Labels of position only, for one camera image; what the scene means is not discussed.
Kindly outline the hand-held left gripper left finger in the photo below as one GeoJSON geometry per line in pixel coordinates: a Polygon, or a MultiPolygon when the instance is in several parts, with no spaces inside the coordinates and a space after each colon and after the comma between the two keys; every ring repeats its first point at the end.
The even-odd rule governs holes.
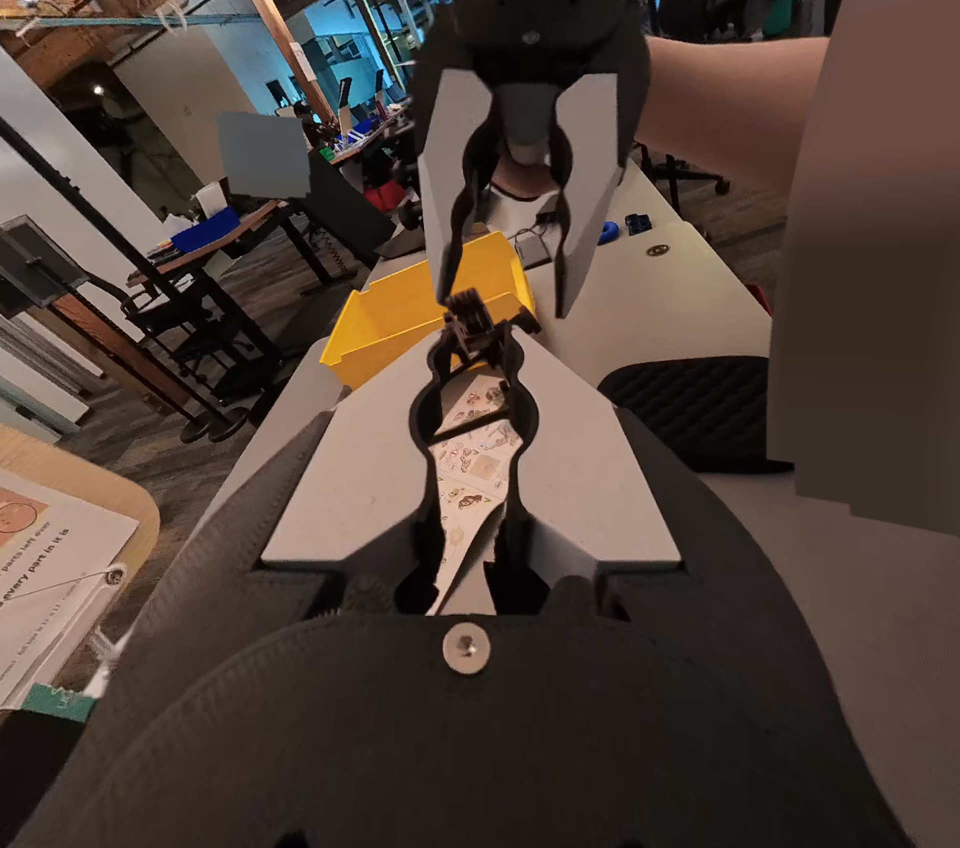
{"type": "Polygon", "coordinates": [[[405,614],[427,614],[445,546],[426,440],[439,425],[432,331],[334,408],[261,554],[277,570],[378,580],[405,614]]]}

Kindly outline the wooden pillar with paper note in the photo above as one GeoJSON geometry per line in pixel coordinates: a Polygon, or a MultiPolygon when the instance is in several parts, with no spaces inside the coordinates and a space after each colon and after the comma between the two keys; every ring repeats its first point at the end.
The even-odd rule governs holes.
{"type": "Polygon", "coordinates": [[[294,79],[306,97],[310,108],[325,123],[334,119],[334,111],[324,96],[316,72],[306,58],[303,48],[294,40],[274,0],[250,0],[263,21],[276,48],[291,68],[294,79]]]}

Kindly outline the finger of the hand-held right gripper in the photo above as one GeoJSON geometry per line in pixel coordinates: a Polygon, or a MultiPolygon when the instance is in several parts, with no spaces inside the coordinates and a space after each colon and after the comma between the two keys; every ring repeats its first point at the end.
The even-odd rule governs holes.
{"type": "Polygon", "coordinates": [[[435,299],[453,293],[464,232],[498,159],[498,101],[476,73],[446,69],[418,156],[425,247],[435,299]]]}
{"type": "Polygon", "coordinates": [[[560,242],[555,254],[556,317],[566,318],[584,286],[622,175],[618,161],[618,76],[585,74],[555,106],[569,152],[561,182],[560,242]]]}

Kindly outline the black office chair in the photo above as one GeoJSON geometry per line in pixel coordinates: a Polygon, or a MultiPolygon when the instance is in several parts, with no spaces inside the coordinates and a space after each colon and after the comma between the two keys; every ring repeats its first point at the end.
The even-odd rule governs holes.
{"type": "Polygon", "coordinates": [[[178,374],[223,406],[266,396],[284,364],[281,350],[209,275],[179,282],[173,301],[147,283],[149,302],[122,305],[128,319],[155,342],[178,374]]]}

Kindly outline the wooden office desk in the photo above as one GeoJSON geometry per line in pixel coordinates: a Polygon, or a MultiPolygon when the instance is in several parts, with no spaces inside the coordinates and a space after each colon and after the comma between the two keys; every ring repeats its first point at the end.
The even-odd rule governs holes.
{"type": "Polygon", "coordinates": [[[162,275],[169,277],[193,276],[200,279],[200,273],[212,279],[221,278],[235,267],[240,260],[264,244],[276,230],[280,230],[291,244],[298,258],[317,279],[319,287],[302,292],[305,297],[323,291],[330,286],[351,282],[358,270],[348,267],[340,254],[335,251],[332,241],[327,242],[326,256],[333,262],[336,270],[330,272],[324,264],[324,258],[315,250],[306,235],[297,227],[294,216],[303,211],[287,202],[269,201],[258,209],[243,215],[238,225],[224,236],[203,245],[193,252],[181,253],[171,261],[158,267],[162,275]]]}

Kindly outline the printed instruction sheet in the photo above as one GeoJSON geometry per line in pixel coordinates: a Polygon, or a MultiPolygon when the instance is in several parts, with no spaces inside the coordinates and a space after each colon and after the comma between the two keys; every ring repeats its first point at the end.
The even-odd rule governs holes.
{"type": "Polygon", "coordinates": [[[126,581],[138,521],[1,475],[1,708],[50,685],[126,581]]]}

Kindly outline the plywood board with smiley sticker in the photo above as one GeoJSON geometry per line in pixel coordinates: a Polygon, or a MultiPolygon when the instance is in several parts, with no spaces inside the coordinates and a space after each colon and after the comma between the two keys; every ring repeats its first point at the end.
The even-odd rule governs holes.
{"type": "Polygon", "coordinates": [[[2,470],[138,521],[138,528],[121,551],[129,570],[126,581],[101,617],[107,634],[126,635],[142,611],[144,591],[140,584],[160,536],[160,510],[152,496],[120,475],[6,424],[2,425],[1,449],[2,470]]]}

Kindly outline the person's right forearm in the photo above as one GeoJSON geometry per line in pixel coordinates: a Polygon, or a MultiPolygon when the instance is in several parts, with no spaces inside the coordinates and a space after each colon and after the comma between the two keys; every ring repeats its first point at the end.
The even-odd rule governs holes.
{"type": "Polygon", "coordinates": [[[787,196],[830,43],[649,38],[650,83],[634,139],[752,190],[787,196]]]}

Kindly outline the person's right hand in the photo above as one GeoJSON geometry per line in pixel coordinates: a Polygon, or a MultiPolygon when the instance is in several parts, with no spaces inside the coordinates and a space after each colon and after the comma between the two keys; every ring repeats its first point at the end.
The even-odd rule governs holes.
{"type": "Polygon", "coordinates": [[[489,187],[496,193],[522,203],[557,193],[560,185],[554,179],[545,144],[511,146],[504,139],[498,142],[498,160],[489,187]]]}

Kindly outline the yellow plastic bin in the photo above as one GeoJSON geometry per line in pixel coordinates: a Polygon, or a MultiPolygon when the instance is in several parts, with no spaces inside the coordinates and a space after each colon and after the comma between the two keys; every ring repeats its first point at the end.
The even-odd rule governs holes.
{"type": "MultiPolygon", "coordinates": [[[[478,291],[493,320],[510,319],[536,302],[513,245],[500,232],[468,242],[454,280],[456,293],[478,291]]],[[[358,389],[425,337],[444,327],[428,263],[422,261],[353,291],[319,358],[342,385],[358,389]]]]}

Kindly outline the black textured pad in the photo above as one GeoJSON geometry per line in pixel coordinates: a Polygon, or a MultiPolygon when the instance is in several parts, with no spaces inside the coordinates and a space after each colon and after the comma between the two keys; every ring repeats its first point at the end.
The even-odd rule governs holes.
{"type": "Polygon", "coordinates": [[[598,385],[697,473],[774,474],[794,469],[767,456],[769,360],[751,355],[621,367],[598,385]]]}

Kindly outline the brown wooden mechanical model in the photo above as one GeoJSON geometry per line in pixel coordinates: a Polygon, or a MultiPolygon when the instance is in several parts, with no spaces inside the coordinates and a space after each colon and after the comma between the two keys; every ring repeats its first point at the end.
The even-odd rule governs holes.
{"type": "Polygon", "coordinates": [[[503,378],[499,382],[498,409],[462,422],[441,422],[434,435],[436,442],[443,436],[466,433],[485,423],[515,419],[523,397],[519,384],[521,351],[514,344],[514,329],[529,336],[543,330],[537,317],[525,306],[511,318],[495,322],[475,289],[449,296],[443,306],[443,329],[436,348],[428,356],[428,364],[438,377],[438,390],[442,391],[451,380],[479,366],[498,370],[503,378]]]}

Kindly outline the blue plastic bin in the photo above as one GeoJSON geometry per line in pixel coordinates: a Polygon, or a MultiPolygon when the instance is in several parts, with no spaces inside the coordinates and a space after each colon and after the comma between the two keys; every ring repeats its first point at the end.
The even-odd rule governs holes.
{"type": "Polygon", "coordinates": [[[240,225],[235,210],[227,206],[190,228],[174,233],[170,240],[182,254],[192,254],[229,236],[240,225]]]}

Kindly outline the black model kit box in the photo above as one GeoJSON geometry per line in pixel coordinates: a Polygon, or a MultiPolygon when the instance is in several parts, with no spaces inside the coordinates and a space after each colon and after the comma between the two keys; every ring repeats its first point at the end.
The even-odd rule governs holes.
{"type": "Polygon", "coordinates": [[[9,846],[74,751],[97,700],[32,685],[20,707],[2,710],[1,845],[9,846]]]}

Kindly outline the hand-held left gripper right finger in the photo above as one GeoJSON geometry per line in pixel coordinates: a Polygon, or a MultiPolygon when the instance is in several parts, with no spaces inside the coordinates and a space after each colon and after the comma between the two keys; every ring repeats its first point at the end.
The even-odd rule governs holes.
{"type": "Polygon", "coordinates": [[[559,581],[603,589],[682,555],[613,404],[518,326],[502,343],[518,436],[485,579],[496,614],[535,614],[559,581]]]}

